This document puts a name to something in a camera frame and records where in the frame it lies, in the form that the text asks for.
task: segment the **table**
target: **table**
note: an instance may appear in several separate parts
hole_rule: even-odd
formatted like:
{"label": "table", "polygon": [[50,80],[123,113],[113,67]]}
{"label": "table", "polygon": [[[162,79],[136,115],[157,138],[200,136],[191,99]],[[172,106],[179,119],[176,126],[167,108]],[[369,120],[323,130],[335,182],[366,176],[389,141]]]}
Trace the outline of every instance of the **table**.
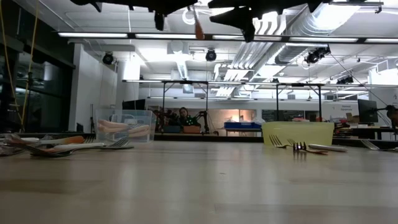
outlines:
{"label": "table", "polygon": [[261,133],[262,137],[262,129],[256,128],[221,128],[221,130],[225,130],[226,136],[228,137],[228,132],[250,132],[250,133]]}
{"label": "table", "polygon": [[392,128],[351,128],[352,135],[365,139],[376,139],[374,133],[377,133],[377,139],[381,140],[381,133],[394,133]]}
{"label": "table", "polygon": [[238,142],[155,141],[61,159],[23,153],[0,160],[0,220],[395,223],[397,160],[364,148],[319,156]]}

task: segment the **yellow bowl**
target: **yellow bowl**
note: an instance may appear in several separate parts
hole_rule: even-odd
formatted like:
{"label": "yellow bowl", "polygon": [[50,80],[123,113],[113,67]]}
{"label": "yellow bowl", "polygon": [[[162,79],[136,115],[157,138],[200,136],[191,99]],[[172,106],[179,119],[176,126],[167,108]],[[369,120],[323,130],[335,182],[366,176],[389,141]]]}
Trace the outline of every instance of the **yellow bowl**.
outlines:
{"label": "yellow bowl", "polygon": [[288,144],[288,139],[308,144],[331,146],[333,140],[333,123],[324,122],[289,122],[276,121],[262,125],[264,144],[271,146],[270,135],[276,135],[282,144]]}

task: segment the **cable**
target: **cable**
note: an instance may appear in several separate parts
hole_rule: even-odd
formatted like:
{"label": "cable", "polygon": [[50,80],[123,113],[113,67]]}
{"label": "cable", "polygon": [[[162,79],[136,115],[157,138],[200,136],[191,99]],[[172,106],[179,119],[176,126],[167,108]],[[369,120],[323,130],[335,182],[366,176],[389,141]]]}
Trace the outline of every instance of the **cable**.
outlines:
{"label": "cable", "polygon": [[28,69],[28,72],[27,72],[28,73],[28,81],[26,82],[25,100],[24,100],[24,107],[23,107],[23,110],[22,110],[22,127],[24,127],[25,109],[26,109],[26,104],[27,104],[27,91],[28,91],[28,87],[29,87],[29,74],[30,74],[30,71],[32,70],[33,50],[35,48],[35,39],[36,39],[37,19],[38,18],[39,18],[39,0],[36,0],[35,26],[33,28],[32,47],[30,49],[30,62],[29,62],[29,69]]}
{"label": "cable", "polygon": [[[346,72],[348,72],[349,73],[349,71],[335,58],[335,56],[333,56],[332,54],[330,54],[330,56],[332,56],[335,60],[336,60],[336,62],[344,69],[344,70],[346,70]],[[353,77],[360,85],[363,85],[357,78],[355,78],[353,75],[351,76],[351,77]],[[381,99],[380,99],[380,97],[378,97],[378,96],[376,96],[376,94],[374,94],[374,93],[372,93],[372,91],[368,88],[368,87],[366,87],[366,86],[363,86],[365,89],[367,89],[367,91],[368,92],[370,92],[371,94],[373,94],[377,99],[379,99],[382,103],[384,103],[386,106],[387,106],[387,103],[385,103],[384,101],[382,101]]]}
{"label": "cable", "polygon": [[18,107],[17,98],[16,98],[16,94],[15,94],[14,84],[12,83],[12,75],[11,75],[10,63],[9,63],[9,60],[8,60],[8,53],[7,53],[6,31],[4,29],[4,19],[3,19],[3,16],[2,16],[2,1],[1,0],[0,0],[0,20],[1,20],[1,29],[2,29],[2,40],[4,42],[4,53],[5,53],[5,56],[6,56],[6,65],[7,65],[8,76],[9,76],[9,79],[10,79],[12,97],[14,98],[15,108],[17,110],[17,114],[18,114],[19,120],[21,122],[22,130],[24,130],[24,125],[23,125],[23,122],[22,122],[23,119],[22,119],[22,116],[19,114],[19,107]]}

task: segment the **plastic bin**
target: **plastic bin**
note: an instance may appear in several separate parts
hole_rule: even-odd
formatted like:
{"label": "plastic bin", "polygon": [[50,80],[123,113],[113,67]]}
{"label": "plastic bin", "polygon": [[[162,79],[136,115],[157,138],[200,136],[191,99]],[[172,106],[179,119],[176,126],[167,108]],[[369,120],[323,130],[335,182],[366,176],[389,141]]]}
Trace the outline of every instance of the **plastic bin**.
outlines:
{"label": "plastic bin", "polygon": [[121,139],[130,144],[152,142],[155,126],[156,116],[149,110],[96,110],[96,138],[105,144]]}
{"label": "plastic bin", "polygon": [[271,146],[269,136],[276,135],[282,144],[288,144],[288,139],[308,144],[331,146],[334,123],[324,122],[289,122],[275,121],[262,124],[264,144]]}
{"label": "plastic bin", "polygon": [[253,129],[261,129],[260,124],[256,124],[254,122],[224,122],[224,128],[253,128]]}

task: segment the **monitor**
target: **monitor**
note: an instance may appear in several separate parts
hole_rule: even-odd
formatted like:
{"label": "monitor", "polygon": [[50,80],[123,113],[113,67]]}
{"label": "monitor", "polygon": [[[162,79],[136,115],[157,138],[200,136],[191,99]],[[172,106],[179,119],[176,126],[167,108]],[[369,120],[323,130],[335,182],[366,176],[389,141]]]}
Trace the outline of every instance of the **monitor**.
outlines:
{"label": "monitor", "polygon": [[123,101],[122,107],[124,110],[145,110],[145,99]]}
{"label": "monitor", "polygon": [[358,100],[359,122],[360,123],[377,123],[377,103],[370,100]]}

